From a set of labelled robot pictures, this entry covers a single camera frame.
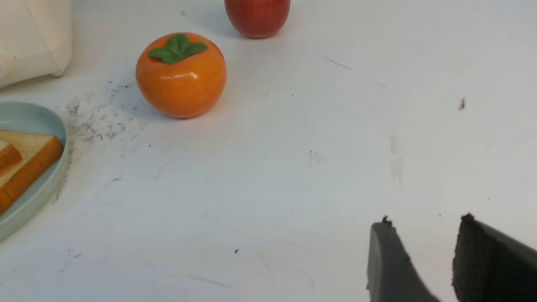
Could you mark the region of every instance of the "toy food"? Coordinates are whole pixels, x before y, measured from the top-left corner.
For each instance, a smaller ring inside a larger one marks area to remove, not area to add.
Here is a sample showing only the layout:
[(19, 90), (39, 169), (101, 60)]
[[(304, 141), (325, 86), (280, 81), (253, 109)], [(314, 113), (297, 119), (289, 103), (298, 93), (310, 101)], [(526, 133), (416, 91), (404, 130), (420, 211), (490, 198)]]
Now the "toy food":
[(250, 38), (275, 35), (284, 26), (291, 0), (224, 0), (231, 24)]
[(173, 33), (155, 40), (136, 64), (136, 81), (144, 98), (176, 118), (209, 110), (222, 94), (226, 78), (222, 52), (194, 33)]
[(0, 130), (0, 215), (63, 153), (55, 135)]

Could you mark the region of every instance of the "fake fruit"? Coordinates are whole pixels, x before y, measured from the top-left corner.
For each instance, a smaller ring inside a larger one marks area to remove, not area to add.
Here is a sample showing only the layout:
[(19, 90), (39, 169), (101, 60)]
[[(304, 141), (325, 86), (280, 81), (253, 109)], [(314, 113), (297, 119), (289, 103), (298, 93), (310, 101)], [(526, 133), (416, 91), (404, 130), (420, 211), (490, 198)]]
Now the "fake fruit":
[(291, 8), (291, 0), (224, 0), (224, 4), (233, 27), (250, 38), (278, 33)]
[(151, 43), (136, 64), (143, 97), (176, 117), (202, 114), (226, 85), (226, 62), (218, 47), (194, 33), (174, 33)]

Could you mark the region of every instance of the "light blue plate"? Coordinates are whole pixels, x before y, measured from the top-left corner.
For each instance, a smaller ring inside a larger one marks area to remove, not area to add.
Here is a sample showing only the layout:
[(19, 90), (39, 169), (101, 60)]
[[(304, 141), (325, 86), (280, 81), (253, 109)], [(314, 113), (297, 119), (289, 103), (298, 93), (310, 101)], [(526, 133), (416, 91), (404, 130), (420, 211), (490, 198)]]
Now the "light blue plate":
[(66, 125), (56, 113), (27, 103), (0, 102), (0, 130), (54, 134), (65, 147), (62, 157), (0, 216), (0, 240), (4, 240), (30, 220), (54, 194), (69, 163), (69, 138)]

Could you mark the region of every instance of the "plate rim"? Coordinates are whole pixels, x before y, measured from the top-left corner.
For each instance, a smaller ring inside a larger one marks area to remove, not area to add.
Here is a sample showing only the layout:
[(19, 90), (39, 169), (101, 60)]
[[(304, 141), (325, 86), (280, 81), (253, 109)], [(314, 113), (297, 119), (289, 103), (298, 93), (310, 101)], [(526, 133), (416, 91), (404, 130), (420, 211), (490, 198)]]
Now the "plate rim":
[[(27, 103), (27, 102), (13, 102), (13, 101), (0, 102), (0, 108), (3, 106), (27, 107), (36, 112), (39, 110), (45, 111), (51, 116), (55, 117), (59, 122), (61, 122), (62, 130), (64, 131), (66, 136), (65, 136), (65, 144), (63, 146), (63, 153), (60, 156), (60, 158), (56, 161), (57, 166), (54, 168), (50, 176), (45, 180), (43, 185), (41, 185), (37, 189), (37, 191), (27, 200), (27, 202), (23, 203), (18, 209), (12, 212), (9, 216), (3, 217), (2, 221), (0, 221), (0, 241), (8, 238), (17, 230), (22, 228), (28, 221), (30, 221), (30, 219), (32, 219), (44, 207), (45, 204), (47, 204), (47, 202), (54, 195), (54, 192), (56, 192), (61, 182), (63, 181), (63, 178), (67, 173), (67, 167), (69, 165), (69, 131), (67, 129), (67, 125), (65, 124), (65, 122), (56, 112), (54, 112), (53, 110), (45, 106), (34, 104), (34, 103)], [(41, 199), (42, 200), (41, 203), (36, 202), (36, 200), (40, 200), (39, 198), (37, 198), (37, 196), (46, 193), (45, 191), (47, 189), (49, 189), (50, 191), (50, 193), (48, 194), (49, 196), (46, 196), (45, 198)], [(28, 208), (31, 207), (31, 205), (35, 205), (36, 203), (37, 205), (34, 210), (30, 211), (30, 213), (25, 213), (25, 210), (28, 211)]]

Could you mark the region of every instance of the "red apple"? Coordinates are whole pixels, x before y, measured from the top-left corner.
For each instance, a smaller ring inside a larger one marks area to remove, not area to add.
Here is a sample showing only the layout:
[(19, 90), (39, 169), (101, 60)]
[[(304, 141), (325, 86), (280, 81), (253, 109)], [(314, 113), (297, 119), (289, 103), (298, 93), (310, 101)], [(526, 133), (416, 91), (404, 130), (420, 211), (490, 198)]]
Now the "red apple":
[(275, 35), (284, 26), (291, 0), (224, 0), (231, 24), (250, 38)]

